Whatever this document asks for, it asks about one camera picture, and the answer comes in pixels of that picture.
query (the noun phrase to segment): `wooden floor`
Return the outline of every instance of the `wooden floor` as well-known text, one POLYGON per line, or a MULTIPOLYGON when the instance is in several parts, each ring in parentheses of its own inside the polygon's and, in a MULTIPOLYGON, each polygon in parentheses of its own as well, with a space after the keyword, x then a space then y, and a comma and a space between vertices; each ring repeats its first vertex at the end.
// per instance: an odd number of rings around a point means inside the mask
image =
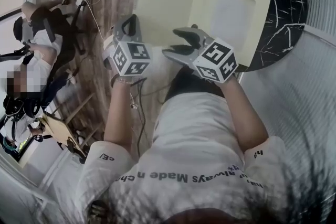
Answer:
MULTIPOLYGON (((37 3, 50 0, 37 0, 37 3)), ((96 16, 98 25, 103 36, 108 32, 109 28, 123 16, 132 12, 133 0, 101 0, 93 5, 93 12, 96 16)), ((62 6, 63 12, 74 12, 76 10, 75 0, 71 0, 71 4, 62 6)), ((79 26, 88 31, 95 28, 92 15, 89 9, 79 18, 79 26)), ((81 45, 84 44, 88 55, 79 56, 70 63, 70 69, 75 70, 80 65, 80 72, 76 76, 77 84, 64 87, 60 90, 56 97, 56 104, 63 105, 60 108, 63 117, 68 116, 71 111, 78 106, 90 93, 95 92, 96 96, 85 106, 85 108, 72 120, 71 124, 74 129, 85 129, 84 133, 88 134, 99 123, 102 128, 96 135, 97 139, 101 139, 101 134, 106 123, 108 115, 108 107, 110 103, 110 74, 104 68, 101 53, 102 40, 99 34, 83 34, 80 37, 81 45)), ((167 85, 172 76, 161 76, 157 82, 146 82, 144 84, 143 92, 151 92, 162 86, 167 85)), ((144 97, 144 110, 146 114, 146 133, 142 139, 141 147, 143 150, 150 144, 151 134, 154 127, 154 122, 160 110, 160 98, 163 100, 165 90, 153 95, 144 97)), ((141 121, 137 110, 134 110, 134 132, 138 134, 141 129, 141 121)))

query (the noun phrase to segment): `seated person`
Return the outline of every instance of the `seated person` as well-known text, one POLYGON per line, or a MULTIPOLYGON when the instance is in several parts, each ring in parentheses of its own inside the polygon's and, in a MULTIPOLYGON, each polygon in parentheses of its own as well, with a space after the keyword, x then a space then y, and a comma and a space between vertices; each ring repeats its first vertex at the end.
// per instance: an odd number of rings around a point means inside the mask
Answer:
MULTIPOLYGON (((29 50, 34 52, 34 55, 30 57, 29 62, 25 62, 24 60, 24 62, 14 70, 11 76, 7 76, 6 92, 7 95, 14 99, 25 99, 40 97, 41 92, 45 90, 41 101, 41 108, 37 112, 35 119, 42 115, 43 110, 56 96, 57 91, 65 86, 68 81, 73 84, 76 83, 74 78, 75 74, 67 70, 45 89, 49 74, 57 60, 63 43, 62 25, 60 25, 61 19, 55 16, 49 9, 60 4, 68 4, 68 2, 68 0, 55 0, 40 5, 25 2, 22 5, 22 12, 26 16, 26 19, 21 19, 21 22, 17 20, 14 25, 14 35, 18 40, 22 40, 22 31, 23 28, 26 27, 25 23, 29 23, 33 28, 34 39, 28 42, 28 44, 30 46, 29 50), (50 41, 47 30, 45 29, 43 23, 45 18, 48 19, 55 33, 56 40, 54 42, 50 41)), ((41 130, 31 127, 35 119, 30 118, 26 114, 19 121, 9 118, 6 119, 6 137, 3 142, 7 145, 7 149, 11 148, 15 150, 15 143, 20 144, 31 135, 42 134, 41 130)))

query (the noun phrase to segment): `person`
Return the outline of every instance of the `person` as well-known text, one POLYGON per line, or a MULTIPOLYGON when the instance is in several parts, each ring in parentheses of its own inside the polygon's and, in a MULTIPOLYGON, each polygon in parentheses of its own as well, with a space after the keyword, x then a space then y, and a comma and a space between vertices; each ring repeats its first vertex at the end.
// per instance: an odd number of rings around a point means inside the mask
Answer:
POLYGON ((193 72, 183 67, 172 81, 136 164, 130 82, 115 80, 104 141, 92 144, 77 187, 79 223, 246 223, 259 205, 281 218, 284 142, 268 135, 234 76, 215 85, 193 72))
POLYGON ((33 52, 23 63, 14 70, 13 74, 7 77, 6 92, 7 95, 14 99, 40 97, 41 108, 35 115, 35 118, 30 118, 24 114, 21 119, 14 120, 6 118, 5 130, 6 135, 3 139, 3 145, 7 150, 13 151, 23 141, 31 136, 41 135, 43 132, 40 129, 33 128, 32 124, 36 118, 41 117, 43 110, 48 107, 49 103, 54 99, 56 93, 64 87, 68 81, 72 84, 76 83, 74 76, 70 70, 61 74, 58 78, 51 81, 47 86, 50 72, 54 63, 60 54, 63 36, 62 36, 62 20, 50 11, 57 5, 66 5, 69 0, 54 0, 35 5, 30 2, 25 2, 22 5, 22 12, 25 15, 25 20, 20 18, 14 24, 14 35, 18 40, 22 40, 23 31, 28 23, 33 29, 34 39, 28 42, 29 50, 33 52), (47 18, 52 30, 55 33, 56 40, 51 42, 45 29, 43 20, 47 18))

